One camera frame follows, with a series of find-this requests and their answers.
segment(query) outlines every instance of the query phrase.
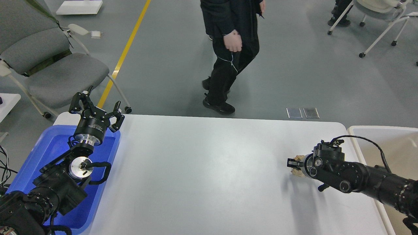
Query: yellow floor line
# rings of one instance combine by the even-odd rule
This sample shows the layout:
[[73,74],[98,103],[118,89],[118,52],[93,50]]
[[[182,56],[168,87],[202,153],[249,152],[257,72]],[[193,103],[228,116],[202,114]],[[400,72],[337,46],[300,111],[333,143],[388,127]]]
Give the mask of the yellow floor line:
[[[131,36],[129,37],[129,40],[126,43],[125,49],[123,49],[122,55],[120,56],[119,61],[116,64],[116,68],[113,70],[113,73],[112,73],[113,79],[116,79],[117,74],[119,73],[119,70],[120,70],[120,68],[121,68],[121,66],[123,64],[123,61],[125,60],[126,54],[128,53],[129,48],[132,45],[133,39],[135,38],[135,35],[136,35],[137,31],[138,31],[138,28],[141,25],[142,19],[145,16],[145,12],[147,12],[147,9],[148,9],[148,6],[149,6],[150,2],[151,2],[151,0],[147,0],[147,2],[145,3],[144,8],[142,9],[141,14],[139,15],[138,21],[136,22],[135,27],[133,28],[133,31],[131,33]],[[112,81],[109,81],[107,83],[106,88],[103,91],[103,94],[102,94],[102,97],[99,100],[99,103],[97,104],[97,106],[99,108],[102,108],[103,107],[103,105],[104,105],[104,103],[105,103],[105,101],[107,99],[107,96],[109,95],[109,92],[110,92],[110,89],[112,88],[112,86],[113,86],[113,82]]]

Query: metal floor plate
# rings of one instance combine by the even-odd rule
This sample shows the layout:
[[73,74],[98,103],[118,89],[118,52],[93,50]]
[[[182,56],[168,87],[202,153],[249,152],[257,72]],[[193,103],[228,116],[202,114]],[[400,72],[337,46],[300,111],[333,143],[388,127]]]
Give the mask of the metal floor plate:
[[302,118],[302,112],[299,108],[286,108],[286,111],[288,112],[288,117],[292,119],[301,119]]
[[306,118],[319,119],[318,110],[316,108],[303,108]]

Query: black shoe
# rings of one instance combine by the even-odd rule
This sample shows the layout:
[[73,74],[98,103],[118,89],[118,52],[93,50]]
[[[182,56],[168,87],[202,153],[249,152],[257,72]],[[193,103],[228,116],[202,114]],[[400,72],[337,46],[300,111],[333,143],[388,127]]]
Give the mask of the black shoe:
[[218,113],[220,113],[220,114],[222,114],[222,115],[230,115],[230,114],[232,114],[232,113],[234,113],[235,112],[235,108],[234,108],[234,106],[232,106],[232,105],[230,105],[230,104],[228,104],[228,103],[226,103],[226,102],[223,102],[222,104],[220,104],[220,105],[212,105],[212,104],[210,104],[209,102],[208,102],[208,97],[206,96],[206,98],[203,100],[203,105],[205,106],[205,107],[207,107],[208,109],[212,109],[212,110],[215,110],[215,111],[217,111]]
[[209,84],[210,84],[210,77],[202,81],[203,89],[209,91]]
[[334,15],[335,13],[337,13],[337,10],[338,10],[338,6],[335,5],[334,9],[332,9],[332,11],[331,11],[331,14]]
[[[336,21],[337,21],[336,18],[332,17],[331,20],[328,21],[328,25],[333,26]],[[338,22],[337,26],[348,27],[350,26],[350,24],[351,24],[351,21],[347,19],[341,19],[340,22]]]

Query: person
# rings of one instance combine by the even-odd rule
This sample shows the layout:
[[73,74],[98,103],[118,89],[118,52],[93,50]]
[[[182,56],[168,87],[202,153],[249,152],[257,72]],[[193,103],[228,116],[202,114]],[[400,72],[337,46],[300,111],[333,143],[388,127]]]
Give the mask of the person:
[[[331,11],[331,14],[333,15],[331,20],[328,21],[329,26],[333,26],[334,23],[338,20],[338,18],[341,16],[341,14],[344,12],[344,10],[350,5],[352,0],[335,0],[335,7]],[[341,27],[348,27],[351,22],[347,20],[347,14],[350,12],[351,8],[345,13],[343,18],[338,22],[337,26]]]
[[212,36],[217,60],[211,76],[202,81],[203,105],[221,114],[235,112],[226,103],[237,75],[259,52],[257,14],[263,16],[265,0],[200,0],[206,34]]

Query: black pants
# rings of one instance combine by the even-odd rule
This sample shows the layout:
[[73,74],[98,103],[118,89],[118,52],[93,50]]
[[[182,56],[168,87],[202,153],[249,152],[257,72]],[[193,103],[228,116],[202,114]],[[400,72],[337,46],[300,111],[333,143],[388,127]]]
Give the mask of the black pants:
[[[335,19],[338,19],[340,15],[344,12],[344,10],[350,5],[352,0],[335,0],[335,5],[338,6],[336,13],[334,14]],[[345,13],[343,19],[347,18],[348,12],[350,12],[351,8]]]
[[213,65],[207,99],[213,105],[220,105],[227,100],[226,92],[231,88],[237,75],[258,54],[260,45],[258,39],[243,41],[241,51],[231,52],[225,48],[223,38],[214,38],[212,44],[218,58]]

